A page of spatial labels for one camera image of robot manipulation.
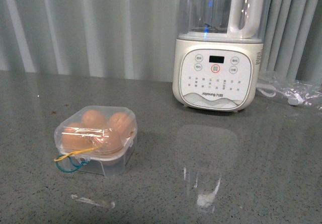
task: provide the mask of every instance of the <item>brand logo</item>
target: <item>brand logo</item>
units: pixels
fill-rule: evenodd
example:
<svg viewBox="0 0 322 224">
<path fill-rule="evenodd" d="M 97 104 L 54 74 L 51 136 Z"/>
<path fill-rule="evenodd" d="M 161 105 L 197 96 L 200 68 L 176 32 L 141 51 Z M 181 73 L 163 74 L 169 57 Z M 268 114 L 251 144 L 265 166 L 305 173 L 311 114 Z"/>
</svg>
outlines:
<svg viewBox="0 0 322 224">
<path fill-rule="evenodd" d="M 204 96 L 223 97 L 223 94 L 207 93 L 207 92 L 203 92 L 202 94 Z"/>
</svg>

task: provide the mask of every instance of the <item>blender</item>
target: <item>blender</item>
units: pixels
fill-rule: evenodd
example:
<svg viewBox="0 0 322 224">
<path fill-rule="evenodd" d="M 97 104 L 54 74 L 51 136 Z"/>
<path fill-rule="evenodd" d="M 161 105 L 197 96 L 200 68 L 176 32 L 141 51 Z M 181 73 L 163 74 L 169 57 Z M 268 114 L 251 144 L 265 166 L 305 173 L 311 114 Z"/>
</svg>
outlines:
<svg viewBox="0 0 322 224">
<path fill-rule="evenodd" d="M 184 105 L 238 111 L 255 96 L 270 0 L 180 0 L 173 92 Z"/>
</svg>

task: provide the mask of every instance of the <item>digital display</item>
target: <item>digital display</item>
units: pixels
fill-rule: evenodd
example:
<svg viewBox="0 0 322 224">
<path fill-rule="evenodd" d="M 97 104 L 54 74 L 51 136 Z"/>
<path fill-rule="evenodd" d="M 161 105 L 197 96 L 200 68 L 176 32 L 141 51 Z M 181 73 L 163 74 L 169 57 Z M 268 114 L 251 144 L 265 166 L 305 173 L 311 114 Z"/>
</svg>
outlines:
<svg viewBox="0 0 322 224">
<path fill-rule="evenodd" d="M 209 63 L 223 63 L 225 57 L 223 56 L 209 56 Z"/>
</svg>

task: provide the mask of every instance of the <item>blue rubber band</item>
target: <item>blue rubber band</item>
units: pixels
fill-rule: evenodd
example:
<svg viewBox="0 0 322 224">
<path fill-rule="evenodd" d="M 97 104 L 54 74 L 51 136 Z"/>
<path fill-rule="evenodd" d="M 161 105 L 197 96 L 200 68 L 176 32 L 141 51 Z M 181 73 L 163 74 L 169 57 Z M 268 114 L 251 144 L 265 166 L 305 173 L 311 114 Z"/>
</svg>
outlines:
<svg viewBox="0 0 322 224">
<path fill-rule="evenodd" d="M 73 161 L 72 161 L 72 159 L 71 159 L 71 157 L 70 156 L 68 156 L 68 158 L 69 158 L 69 161 L 70 161 L 70 163 L 75 167 L 75 169 L 73 169 L 73 170 L 65 170 L 65 169 L 63 169 L 59 164 L 58 164 L 58 162 L 59 161 L 57 161 L 56 162 L 56 166 L 57 166 L 57 168 L 60 170 L 60 171 L 63 171 L 63 172 L 65 172 L 65 173 L 71 173 L 71 172 L 74 172 L 74 171 L 76 171 L 76 170 L 79 170 L 84 164 L 88 164 L 89 163 L 89 161 L 82 161 L 81 163 L 80 163 L 80 165 L 76 165 Z"/>
</svg>

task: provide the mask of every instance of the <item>yellow rubber band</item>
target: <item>yellow rubber band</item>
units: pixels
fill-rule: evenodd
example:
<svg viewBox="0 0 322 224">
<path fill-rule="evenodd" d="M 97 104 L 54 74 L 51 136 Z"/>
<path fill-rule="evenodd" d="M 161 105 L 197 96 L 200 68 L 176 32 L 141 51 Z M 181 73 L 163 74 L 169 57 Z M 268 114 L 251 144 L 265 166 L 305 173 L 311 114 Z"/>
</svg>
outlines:
<svg viewBox="0 0 322 224">
<path fill-rule="evenodd" d="M 59 157 L 57 159 L 54 159 L 54 161 L 58 162 L 58 161 L 61 161 L 61 160 L 65 159 L 65 158 L 67 158 L 68 156 L 79 155 L 79 154 L 82 154 L 82 153 L 85 153 L 85 152 L 93 151 L 95 149 L 97 149 L 97 147 L 87 148 L 85 150 L 80 150 L 80 151 L 73 151 L 73 152 L 70 152 L 70 153 L 68 153 L 66 155 L 63 155 L 63 156 L 61 156 L 61 157 Z"/>
</svg>

